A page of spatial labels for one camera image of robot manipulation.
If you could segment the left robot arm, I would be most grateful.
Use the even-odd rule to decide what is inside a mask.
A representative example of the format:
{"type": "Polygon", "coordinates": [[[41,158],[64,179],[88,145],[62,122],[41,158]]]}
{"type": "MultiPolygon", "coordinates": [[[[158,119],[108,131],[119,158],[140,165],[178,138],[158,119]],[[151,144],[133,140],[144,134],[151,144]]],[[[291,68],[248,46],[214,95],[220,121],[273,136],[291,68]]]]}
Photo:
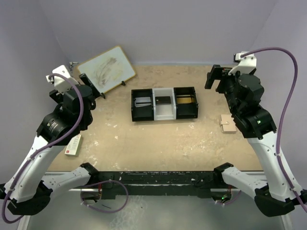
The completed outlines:
{"type": "Polygon", "coordinates": [[[2,219],[8,224],[5,211],[17,215],[32,216],[41,212],[59,194],[72,188],[88,185],[98,177],[98,170],[90,163],[83,163],[66,174],[46,177],[45,173],[57,155],[70,140],[92,123],[91,111],[96,108],[92,87],[73,83],[61,74],[48,77],[52,83],[57,78],[65,80],[70,87],[61,95],[53,90],[49,96],[57,102],[54,111],[46,115],[36,131],[33,145],[15,175],[0,186],[2,219]]]}

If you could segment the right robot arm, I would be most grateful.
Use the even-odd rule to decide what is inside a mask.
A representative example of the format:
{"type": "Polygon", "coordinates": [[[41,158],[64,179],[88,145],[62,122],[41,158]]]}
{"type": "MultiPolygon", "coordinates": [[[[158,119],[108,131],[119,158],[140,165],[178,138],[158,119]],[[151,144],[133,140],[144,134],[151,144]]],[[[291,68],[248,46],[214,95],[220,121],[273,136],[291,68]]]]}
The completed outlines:
{"type": "Polygon", "coordinates": [[[306,204],[307,191],[297,183],[281,150],[277,149],[277,128],[271,114],[260,105],[264,88],[260,79],[250,74],[232,74],[230,68],[213,65],[204,88],[219,80],[216,92],[225,96],[238,130],[254,149],[266,181],[241,172],[224,163],[214,169],[214,180],[232,185],[254,199],[267,217],[283,216],[296,205],[306,204]]]}

